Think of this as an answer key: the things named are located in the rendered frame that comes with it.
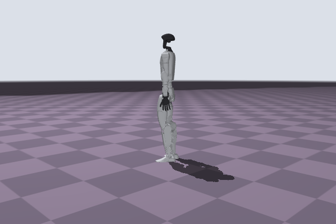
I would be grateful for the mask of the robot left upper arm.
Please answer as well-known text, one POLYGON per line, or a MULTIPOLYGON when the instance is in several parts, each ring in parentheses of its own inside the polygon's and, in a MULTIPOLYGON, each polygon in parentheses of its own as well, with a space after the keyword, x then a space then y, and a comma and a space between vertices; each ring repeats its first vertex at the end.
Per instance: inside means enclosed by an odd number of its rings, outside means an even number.
POLYGON ((167 76, 169 76, 169 59, 170 59, 169 52, 163 52, 161 54, 161 58, 162 58, 162 67, 164 69, 164 72, 166 72, 167 76))

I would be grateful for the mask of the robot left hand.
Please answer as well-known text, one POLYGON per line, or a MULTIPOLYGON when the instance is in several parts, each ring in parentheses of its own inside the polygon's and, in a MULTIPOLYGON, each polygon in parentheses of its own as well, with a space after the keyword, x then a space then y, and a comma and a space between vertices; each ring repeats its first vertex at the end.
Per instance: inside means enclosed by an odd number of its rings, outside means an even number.
MULTIPOLYGON (((162 95, 163 95, 163 93, 162 93, 162 95)), ((168 97, 169 97, 169 93, 167 92, 167 97, 164 97, 164 96, 163 96, 162 102, 161 102, 161 104, 160 104, 160 107, 161 107, 161 105, 163 104, 163 110, 164 110, 164 108, 165 108, 165 111, 166 111, 166 108, 167 108, 167 110, 168 110, 168 105, 169 105, 169 109, 171 109, 171 108, 170 108, 170 102, 169 102, 169 100, 168 100, 168 97)))

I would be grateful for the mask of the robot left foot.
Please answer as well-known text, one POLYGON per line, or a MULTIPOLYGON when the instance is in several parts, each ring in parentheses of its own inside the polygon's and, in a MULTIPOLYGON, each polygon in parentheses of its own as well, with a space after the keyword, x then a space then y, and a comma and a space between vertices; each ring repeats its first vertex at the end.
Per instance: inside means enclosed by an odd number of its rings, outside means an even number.
POLYGON ((166 156, 164 158, 158 159, 156 160, 156 162, 161 163, 161 162, 174 162, 175 158, 173 156, 171 156, 171 158, 166 158, 166 156))

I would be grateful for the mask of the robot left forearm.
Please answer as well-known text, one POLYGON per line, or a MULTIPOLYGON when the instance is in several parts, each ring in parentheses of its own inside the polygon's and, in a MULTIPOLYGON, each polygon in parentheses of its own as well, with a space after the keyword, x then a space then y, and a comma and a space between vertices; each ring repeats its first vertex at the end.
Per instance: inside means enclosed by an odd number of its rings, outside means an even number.
POLYGON ((167 76, 166 72, 162 72, 161 76, 162 76, 163 96, 167 97, 167 92, 169 90, 169 88, 167 87, 167 86, 169 86, 169 83, 168 83, 169 79, 168 79, 168 76, 167 76))

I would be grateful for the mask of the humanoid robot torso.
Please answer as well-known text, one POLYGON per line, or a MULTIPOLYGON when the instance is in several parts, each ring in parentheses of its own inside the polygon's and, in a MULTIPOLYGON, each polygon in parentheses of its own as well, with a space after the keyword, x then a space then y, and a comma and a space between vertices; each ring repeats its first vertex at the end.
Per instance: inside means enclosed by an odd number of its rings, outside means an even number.
MULTIPOLYGON (((171 99, 174 98, 174 88, 172 87, 172 84, 170 83, 170 80, 174 80, 174 73, 175 73, 175 53, 168 51, 168 49, 164 52, 169 52, 170 54, 170 59, 169 59, 169 86, 167 86, 169 88, 168 93, 171 96, 171 99)), ((164 71, 163 67, 162 67, 162 58, 160 58, 160 68, 161 68, 161 73, 164 71)), ((162 80, 162 78, 161 78, 162 80)), ((163 91, 162 91, 163 92, 163 91)))

